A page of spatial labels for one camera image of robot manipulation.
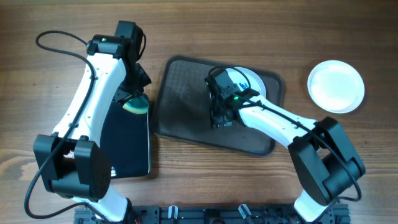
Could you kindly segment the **green yellow sponge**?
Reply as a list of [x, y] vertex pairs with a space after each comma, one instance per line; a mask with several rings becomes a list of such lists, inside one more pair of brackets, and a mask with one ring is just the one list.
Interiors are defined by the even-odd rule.
[[133, 114], [146, 114], [149, 110], [149, 102], [145, 95], [133, 97], [123, 104], [123, 109]]

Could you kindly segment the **white plate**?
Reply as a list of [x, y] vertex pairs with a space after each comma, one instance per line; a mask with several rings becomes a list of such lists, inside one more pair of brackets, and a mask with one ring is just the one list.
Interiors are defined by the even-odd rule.
[[264, 82], [252, 70], [244, 67], [234, 67], [227, 68], [226, 71], [232, 82], [237, 84], [241, 91], [250, 88], [257, 91], [261, 96], [267, 96]]
[[354, 111], [365, 96], [361, 75], [354, 67], [339, 60], [316, 65], [308, 76], [307, 90], [316, 105], [336, 114]]

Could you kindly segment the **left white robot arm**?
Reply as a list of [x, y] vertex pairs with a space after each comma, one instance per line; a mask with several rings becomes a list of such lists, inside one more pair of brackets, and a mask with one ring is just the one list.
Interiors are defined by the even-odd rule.
[[87, 42], [86, 70], [67, 112], [49, 135], [34, 141], [38, 164], [33, 184], [73, 200], [98, 223], [139, 223], [131, 201], [113, 178], [150, 172], [151, 83], [139, 64], [144, 34], [96, 35]]

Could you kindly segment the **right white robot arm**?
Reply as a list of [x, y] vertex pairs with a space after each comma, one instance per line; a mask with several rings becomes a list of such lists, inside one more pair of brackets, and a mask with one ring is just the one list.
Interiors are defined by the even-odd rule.
[[209, 92], [213, 127], [233, 120], [268, 135], [289, 151], [303, 191], [294, 209], [306, 222], [314, 222], [336, 202], [358, 202], [363, 194], [358, 179], [365, 166], [337, 120], [303, 118], [283, 110], [258, 91]]

